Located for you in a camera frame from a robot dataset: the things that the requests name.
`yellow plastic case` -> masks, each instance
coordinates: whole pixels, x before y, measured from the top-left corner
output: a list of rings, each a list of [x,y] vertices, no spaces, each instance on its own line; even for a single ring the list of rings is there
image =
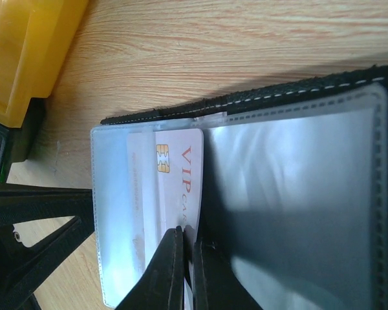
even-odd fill
[[[0,123],[19,128],[52,92],[88,0],[0,0]]]

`card holder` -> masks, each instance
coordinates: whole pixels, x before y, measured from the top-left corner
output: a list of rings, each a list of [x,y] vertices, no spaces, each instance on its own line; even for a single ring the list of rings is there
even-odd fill
[[[388,67],[102,123],[203,130],[201,220],[263,309],[388,309]]]

